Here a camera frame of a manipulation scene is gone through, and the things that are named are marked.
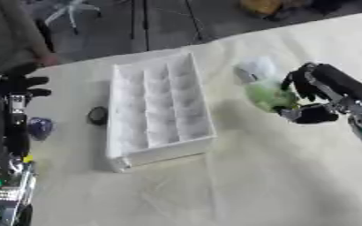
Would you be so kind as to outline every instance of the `office chair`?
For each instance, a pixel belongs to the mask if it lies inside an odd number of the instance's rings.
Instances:
[[[79,34],[77,28],[77,23],[75,22],[75,12],[76,11],[97,11],[97,16],[102,16],[102,11],[99,7],[93,6],[91,4],[86,4],[87,0],[71,0],[67,4],[61,5],[57,11],[51,14],[47,19],[45,19],[45,24],[50,25],[54,20],[60,18],[61,16],[68,14],[72,30],[75,34]]]

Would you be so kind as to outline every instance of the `tripod leg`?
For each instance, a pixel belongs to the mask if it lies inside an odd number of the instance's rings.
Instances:
[[[134,20],[136,17],[136,4],[135,4],[135,0],[131,0],[130,2],[130,6],[131,6],[131,31],[130,31],[130,38],[134,39]]]
[[[195,18],[195,15],[193,14],[193,10],[192,10],[191,4],[189,3],[189,0],[185,0],[185,4],[186,4],[186,8],[188,8],[189,14],[191,15],[193,25],[195,26],[196,33],[198,34],[198,39],[203,40],[203,36],[201,36],[201,31],[199,29],[197,19]]]
[[[143,11],[144,11],[143,27],[145,30],[147,51],[149,51],[150,50],[150,48],[149,48],[149,18],[148,18],[148,2],[147,1],[148,0],[143,0]]]

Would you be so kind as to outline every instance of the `person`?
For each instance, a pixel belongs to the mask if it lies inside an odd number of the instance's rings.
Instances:
[[[42,66],[58,64],[20,0],[0,0],[0,74],[30,62]]]

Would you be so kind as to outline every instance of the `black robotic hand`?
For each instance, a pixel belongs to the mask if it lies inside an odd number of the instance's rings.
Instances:
[[[322,85],[330,88],[335,94],[342,97],[348,96],[353,100],[362,99],[362,83],[330,64],[308,63],[303,65],[287,75],[282,83],[282,89],[287,90],[293,83],[301,98],[307,98],[310,102],[314,102],[316,97],[333,101],[330,94],[312,84],[311,80],[306,77],[307,73]],[[282,115],[284,108],[280,106],[276,107],[275,110]],[[298,124],[318,124],[333,122],[338,119],[335,112],[328,111],[325,105],[319,103],[302,106],[299,113],[299,118],[294,120]]]
[[[32,98],[37,96],[49,96],[51,94],[48,89],[31,88],[38,85],[47,84],[48,77],[32,77],[27,78],[26,75],[34,72],[37,64],[23,64],[21,66],[10,69],[0,78],[0,96],[5,97],[9,94],[25,94],[30,102]]]
[[[13,156],[26,157],[29,151],[25,106],[34,97],[51,94],[48,89],[32,88],[49,81],[47,77],[27,77],[36,69],[34,63],[23,64],[5,72],[0,78],[0,123],[3,125],[0,126],[0,136],[4,136],[1,145]]]

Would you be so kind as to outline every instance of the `black object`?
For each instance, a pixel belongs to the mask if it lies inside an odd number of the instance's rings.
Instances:
[[[87,120],[91,124],[95,125],[104,125],[107,123],[109,119],[109,112],[104,107],[96,107],[89,111],[89,114],[87,114]]]
[[[308,70],[309,65],[311,63],[290,72],[282,83],[282,89],[287,90],[293,82],[301,98],[308,98],[311,102],[315,100],[316,96],[324,100],[330,100],[318,87],[311,85],[307,81],[305,72]],[[312,71],[312,76],[339,95],[347,95],[355,100],[362,98],[362,83],[330,64],[318,64]]]
[[[197,22],[197,19],[196,17],[194,16],[194,13],[193,13],[193,9],[191,7],[191,4],[189,2],[189,0],[184,0],[185,1],[185,5],[186,5],[186,8],[188,10],[188,13],[190,15],[190,18],[193,22],[193,26],[196,30],[196,33],[198,34],[198,39],[199,40],[203,40],[203,36],[201,35],[201,31],[199,29],[199,26],[198,26],[198,22]],[[143,22],[142,22],[142,27],[144,29],[144,32],[145,32],[145,42],[146,42],[146,50],[149,51],[150,50],[150,41],[149,41],[149,9],[148,9],[148,0],[142,0],[142,7],[143,7]],[[134,29],[134,21],[135,21],[135,12],[136,12],[136,3],[135,3],[135,0],[131,0],[131,32],[130,32],[130,37],[131,39],[134,39],[135,37],[135,29]]]
[[[48,89],[30,88],[48,83],[46,77],[27,78],[37,68],[34,63],[12,68],[0,78],[0,158],[4,152],[25,157],[29,151],[26,115],[23,111],[12,112],[13,96],[24,96],[22,104],[27,105],[34,97],[48,96]]]
[[[33,218],[33,206],[26,206],[20,213],[15,226],[30,226]]]
[[[274,107],[274,110],[281,115],[284,107]],[[307,104],[300,107],[301,116],[293,121],[296,124],[319,124],[324,122],[335,122],[339,116],[335,113],[327,111],[327,109],[319,103]]]
[[[282,90],[288,90],[293,83],[299,96],[314,102],[316,97],[323,100],[332,101],[327,94],[322,92],[317,86],[310,84],[305,74],[309,72],[314,79],[331,88],[335,93],[348,96],[354,100],[362,99],[362,83],[341,72],[330,64],[308,63],[294,72],[290,72],[282,83]],[[281,115],[283,107],[275,107],[274,110]],[[297,124],[318,124],[323,122],[334,122],[339,116],[329,112],[319,103],[301,106],[301,116],[295,123]]]
[[[55,46],[53,44],[52,40],[52,32],[50,31],[49,27],[45,24],[45,22],[42,19],[36,19],[35,25],[37,26],[38,30],[40,31],[43,40],[45,41],[45,44],[47,45],[48,49],[54,53],[55,52]]]

